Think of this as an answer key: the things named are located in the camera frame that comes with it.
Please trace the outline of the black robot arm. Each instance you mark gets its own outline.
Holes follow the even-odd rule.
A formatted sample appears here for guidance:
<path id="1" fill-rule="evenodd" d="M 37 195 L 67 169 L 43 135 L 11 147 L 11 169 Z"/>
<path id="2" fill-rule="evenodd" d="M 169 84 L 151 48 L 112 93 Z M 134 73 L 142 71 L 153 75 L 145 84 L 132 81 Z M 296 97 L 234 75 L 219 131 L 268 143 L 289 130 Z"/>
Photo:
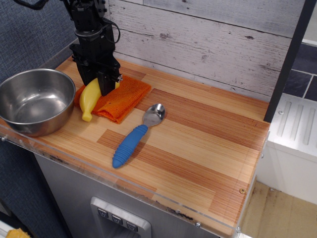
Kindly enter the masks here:
<path id="1" fill-rule="evenodd" d="M 73 61 L 84 85 L 97 79 L 101 94 L 107 95 L 122 80 L 120 63 L 113 56 L 115 44 L 112 27 L 117 25 L 104 17 L 107 9 L 103 0 L 65 0 L 64 5 L 75 25 L 79 43 L 71 44 Z"/>

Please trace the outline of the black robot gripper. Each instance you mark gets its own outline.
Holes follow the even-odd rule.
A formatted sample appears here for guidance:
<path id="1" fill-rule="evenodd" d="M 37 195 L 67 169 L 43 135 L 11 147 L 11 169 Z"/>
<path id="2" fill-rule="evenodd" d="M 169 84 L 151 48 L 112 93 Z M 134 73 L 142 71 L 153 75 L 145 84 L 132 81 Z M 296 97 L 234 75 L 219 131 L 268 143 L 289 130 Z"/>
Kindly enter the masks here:
<path id="1" fill-rule="evenodd" d="M 70 46 L 73 60 L 85 86 L 98 79 L 102 96 L 106 96 L 122 81 L 120 64 L 114 58 L 116 40 L 112 32 L 76 32 L 79 43 Z"/>

